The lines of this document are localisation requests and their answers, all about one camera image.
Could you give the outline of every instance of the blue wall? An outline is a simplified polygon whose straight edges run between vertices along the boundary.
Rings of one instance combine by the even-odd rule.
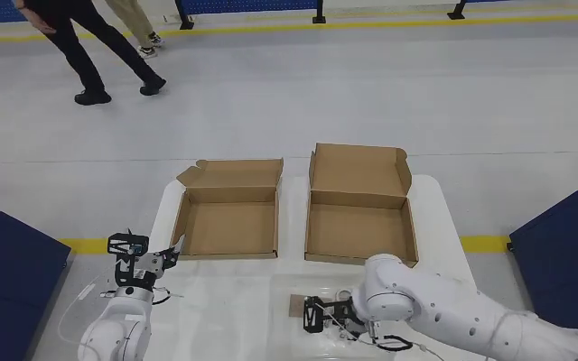
[[[470,0],[472,3],[506,0]],[[316,0],[182,0],[187,14],[218,14],[278,10],[314,9]],[[0,23],[21,22],[24,18],[14,9],[12,0],[0,0]]]

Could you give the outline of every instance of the cardboard box flap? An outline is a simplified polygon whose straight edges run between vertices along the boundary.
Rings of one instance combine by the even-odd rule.
[[[312,190],[405,197],[412,182],[406,159],[399,148],[318,143]]]
[[[283,159],[197,161],[177,180],[187,188],[276,187]]]

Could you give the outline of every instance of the black shoe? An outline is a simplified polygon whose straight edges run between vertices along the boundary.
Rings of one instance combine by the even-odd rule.
[[[154,81],[145,82],[141,87],[141,94],[146,97],[155,96],[159,94],[164,84],[166,84],[166,80],[160,77]]]
[[[92,92],[82,90],[82,93],[74,96],[74,101],[82,106],[94,106],[95,104],[106,104],[112,100],[110,95],[102,90],[102,92]]]

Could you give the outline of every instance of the yellow floor line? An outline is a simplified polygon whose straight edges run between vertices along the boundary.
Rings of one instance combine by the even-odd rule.
[[[105,238],[63,238],[60,241],[72,248],[77,255],[105,255],[107,253]]]
[[[553,23],[553,22],[575,22],[578,21],[578,14],[549,15],[549,16],[520,16],[503,17],[493,19],[465,19],[465,20],[418,20],[407,22],[371,22],[371,23],[326,23],[326,24],[291,24],[291,25],[269,25],[256,27],[234,27],[218,29],[192,29],[192,30],[165,30],[159,32],[164,36],[192,36],[209,35],[223,33],[243,33],[243,32],[283,32],[300,30],[339,30],[339,29],[367,29],[367,28],[403,28],[403,27],[424,27],[424,26],[463,26],[463,25],[489,25],[499,23]],[[93,39],[90,33],[81,33],[82,39]],[[44,40],[44,36],[0,36],[0,42],[29,42]]]
[[[461,246],[467,253],[503,254],[508,251],[509,236],[463,236]]]
[[[107,240],[105,238],[64,238],[60,240],[64,245],[72,248],[77,255],[105,255]],[[506,253],[508,236],[463,236],[461,246],[464,252],[501,254]]]

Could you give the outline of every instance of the open cardboard box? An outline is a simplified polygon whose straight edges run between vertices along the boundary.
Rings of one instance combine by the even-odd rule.
[[[312,154],[305,259],[364,264],[372,255],[417,261],[402,149],[318,143]]]
[[[283,160],[198,161],[177,177],[185,187],[172,245],[181,259],[276,258]]]

